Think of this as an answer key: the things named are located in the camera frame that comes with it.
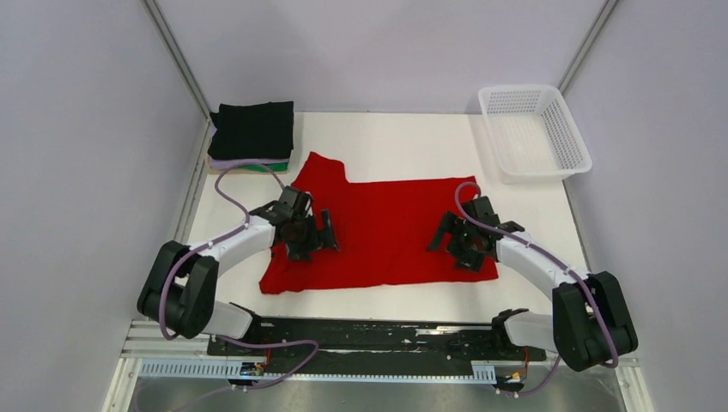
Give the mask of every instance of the black cloth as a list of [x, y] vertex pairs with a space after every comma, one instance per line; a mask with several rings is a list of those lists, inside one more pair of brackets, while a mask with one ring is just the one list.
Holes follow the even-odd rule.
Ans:
[[294, 102], [220, 105], [207, 154], [218, 161], [288, 159], [294, 148]]

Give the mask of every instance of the plastic laundry basket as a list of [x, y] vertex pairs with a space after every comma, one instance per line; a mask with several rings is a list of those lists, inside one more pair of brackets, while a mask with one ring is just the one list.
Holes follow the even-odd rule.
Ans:
[[504, 183], [561, 180], [592, 168], [592, 158], [557, 88], [484, 88], [478, 99], [494, 152], [494, 156], [480, 153], [481, 161], [494, 157]]

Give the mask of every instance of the red fabric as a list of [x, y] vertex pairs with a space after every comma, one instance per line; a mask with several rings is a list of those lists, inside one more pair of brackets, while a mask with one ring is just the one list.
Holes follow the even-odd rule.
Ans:
[[[321, 209], [331, 222], [341, 251], [312, 253], [312, 262], [289, 262], [286, 247], [273, 247], [273, 258], [260, 291], [279, 294], [305, 289], [364, 288], [425, 282], [477, 282], [496, 279], [488, 259], [479, 273], [455, 269], [454, 257], [425, 248], [440, 218], [455, 210], [455, 188], [469, 178], [349, 183], [341, 161], [311, 152], [292, 186], [313, 195], [317, 219]], [[475, 190], [465, 188], [462, 199]]]

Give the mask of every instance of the gray wall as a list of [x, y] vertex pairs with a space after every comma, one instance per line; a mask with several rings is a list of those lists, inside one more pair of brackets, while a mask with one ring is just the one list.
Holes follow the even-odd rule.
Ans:
[[725, 0], [622, 2], [567, 95], [594, 160], [569, 182], [579, 226], [660, 411], [728, 403], [726, 21]]
[[157, 0], [208, 102], [479, 112], [496, 83], [556, 84], [603, 0]]
[[137, 0], [0, 2], [0, 409], [100, 408], [202, 130]]

